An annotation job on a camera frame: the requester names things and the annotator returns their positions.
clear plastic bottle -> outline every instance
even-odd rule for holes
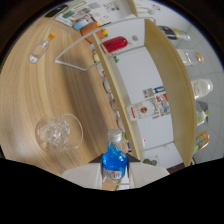
[[[203,124],[205,122],[206,117],[209,115],[209,110],[197,111],[197,126]]]
[[[41,41],[35,50],[30,55],[30,63],[37,63],[40,59],[40,57],[45,53],[45,51],[48,49],[49,42],[56,36],[55,33],[51,33],[48,38],[44,41]]]
[[[122,152],[121,139],[121,130],[109,130],[107,152],[103,155],[102,160],[105,176],[110,180],[119,180],[125,175],[127,156]]]
[[[207,96],[213,90],[210,79],[196,79],[191,81],[195,100]]]
[[[191,38],[190,36],[177,28],[167,27],[167,26],[158,26],[164,34],[171,40],[187,40],[189,41]]]
[[[204,63],[204,58],[199,52],[187,49],[177,49],[177,52],[185,65]]]

tabletop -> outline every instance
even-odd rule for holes
[[[32,50],[52,32],[56,37],[48,50],[37,64],[31,64]],[[107,151],[108,129],[118,126],[97,69],[83,72],[54,62],[63,49],[80,37],[80,32],[72,27],[44,17],[33,23],[13,46],[0,75],[0,145],[6,159],[61,176],[65,170],[86,165]],[[92,59],[86,40],[62,57],[83,67]],[[75,115],[81,122],[83,142],[76,150],[47,154],[37,144],[36,124],[45,115],[65,113]]]

wooden shelf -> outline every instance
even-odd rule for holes
[[[140,159],[140,152],[138,149],[142,147],[141,137],[139,134],[138,126],[136,122],[130,122],[128,120],[125,107],[129,105],[130,99],[128,97],[127,90],[125,88],[120,71],[114,61],[113,56],[107,56],[100,47],[100,39],[96,34],[91,35],[91,39],[95,45],[96,51],[99,55],[100,62],[104,68],[105,75],[108,79],[111,91],[114,95],[116,106],[118,107],[125,132],[128,136],[130,147],[132,149],[133,156]]]
[[[131,8],[132,14],[134,14],[135,16],[138,17],[138,10],[137,7],[135,5],[135,1],[134,0],[128,0],[129,6]]]
[[[107,56],[99,46],[101,41],[91,36],[107,76],[116,105],[119,109],[125,131],[130,140],[133,155],[140,159],[142,147],[137,122],[130,122],[125,107],[130,99],[113,56]],[[145,20],[144,46],[150,53],[160,73],[169,99],[174,144],[179,151],[184,165],[189,166],[196,141],[196,104],[187,70],[175,47],[163,32],[150,20]]]

glass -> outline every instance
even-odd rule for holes
[[[83,129],[72,114],[60,117],[43,117],[36,126],[39,146],[48,153],[60,153],[78,148],[83,140]]]

white container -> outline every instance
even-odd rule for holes
[[[187,49],[177,49],[177,52],[185,65],[204,63],[204,58],[199,52]]]
[[[191,81],[195,100],[207,96],[213,90],[213,84],[210,79],[197,79]]]

